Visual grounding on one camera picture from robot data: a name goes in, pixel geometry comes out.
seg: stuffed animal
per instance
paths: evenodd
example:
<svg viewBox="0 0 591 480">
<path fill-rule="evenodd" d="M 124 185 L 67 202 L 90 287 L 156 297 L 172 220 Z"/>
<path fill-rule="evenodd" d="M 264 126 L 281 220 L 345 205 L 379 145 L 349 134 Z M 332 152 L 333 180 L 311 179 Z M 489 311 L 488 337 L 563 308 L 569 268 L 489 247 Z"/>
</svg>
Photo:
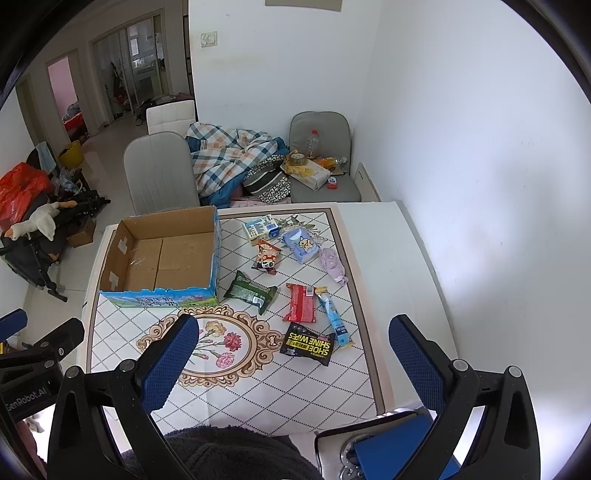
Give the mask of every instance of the stuffed animal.
<svg viewBox="0 0 591 480">
<path fill-rule="evenodd" d="M 77 202 L 71 200 L 69 202 L 54 202 L 41 205 L 35 210 L 29 220 L 15 223 L 8 230 L 6 236 L 16 240 L 17 238 L 39 230 L 50 241 L 53 242 L 53 235 L 56 233 L 56 223 L 53 219 L 60 213 L 60 208 L 73 208 L 78 205 Z"/>
</svg>

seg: black and white pillow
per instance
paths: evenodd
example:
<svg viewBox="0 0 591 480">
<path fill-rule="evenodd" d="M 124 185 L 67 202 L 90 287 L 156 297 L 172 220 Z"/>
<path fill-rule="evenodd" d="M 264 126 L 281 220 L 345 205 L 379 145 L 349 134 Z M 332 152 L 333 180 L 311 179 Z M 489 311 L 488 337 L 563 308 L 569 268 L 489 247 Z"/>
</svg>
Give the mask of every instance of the black and white pillow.
<svg viewBox="0 0 591 480">
<path fill-rule="evenodd" d="M 284 155 L 272 155 L 252 167 L 242 184 L 244 188 L 265 203 L 280 202 L 291 193 L 289 178 L 280 169 Z"/>
</svg>

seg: dark gray fleece clothing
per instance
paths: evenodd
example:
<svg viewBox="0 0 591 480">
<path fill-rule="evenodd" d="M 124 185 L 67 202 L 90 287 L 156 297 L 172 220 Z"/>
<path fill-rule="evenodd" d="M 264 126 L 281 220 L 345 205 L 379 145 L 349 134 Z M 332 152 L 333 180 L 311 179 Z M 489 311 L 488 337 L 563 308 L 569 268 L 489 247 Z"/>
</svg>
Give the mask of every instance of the dark gray fleece clothing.
<svg viewBox="0 0 591 480">
<path fill-rule="evenodd" d="M 165 438 L 197 480 L 323 480 L 288 437 L 265 437 L 240 427 L 195 427 Z M 132 451 L 123 459 L 145 478 Z"/>
</svg>

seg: blue cardboard box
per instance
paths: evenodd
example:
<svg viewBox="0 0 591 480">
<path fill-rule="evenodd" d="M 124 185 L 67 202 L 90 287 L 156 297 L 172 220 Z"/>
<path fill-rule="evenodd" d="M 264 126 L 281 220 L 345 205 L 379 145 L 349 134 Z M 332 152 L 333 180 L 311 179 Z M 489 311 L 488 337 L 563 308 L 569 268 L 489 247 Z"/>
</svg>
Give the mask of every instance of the blue cardboard box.
<svg viewBox="0 0 591 480">
<path fill-rule="evenodd" d="M 221 227 L 214 206 L 121 220 L 100 277 L 119 307 L 217 305 Z"/>
</svg>

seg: blue tube package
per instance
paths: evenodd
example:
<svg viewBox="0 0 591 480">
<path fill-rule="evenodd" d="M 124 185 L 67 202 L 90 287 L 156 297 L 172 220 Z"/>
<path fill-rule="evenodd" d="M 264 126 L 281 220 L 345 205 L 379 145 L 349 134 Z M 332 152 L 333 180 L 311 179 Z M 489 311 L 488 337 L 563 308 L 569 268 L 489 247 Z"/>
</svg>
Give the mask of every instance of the blue tube package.
<svg viewBox="0 0 591 480">
<path fill-rule="evenodd" d="M 320 251 L 320 246 L 312 240 L 312 236 L 305 228 L 298 227 L 283 234 L 283 243 L 294 253 L 300 264 L 312 260 Z"/>
<path fill-rule="evenodd" d="M 330 298 L 330 294 L 326 287 L 316 287 L 314 289 L 320 303 L 324 307 L 324 311 L 328 315 L 330 320 L 330 324 L 335 329 L 336 333 L 336 340 L 339 344 L 339 347 L 343 348 L 346 346 L 353 346 L 353 340 L 349 336 L 349 332 L 345 328 L 345 323 L 341 319 L 339 313 L 335 309 L 335 304 Z"/>
</svg>

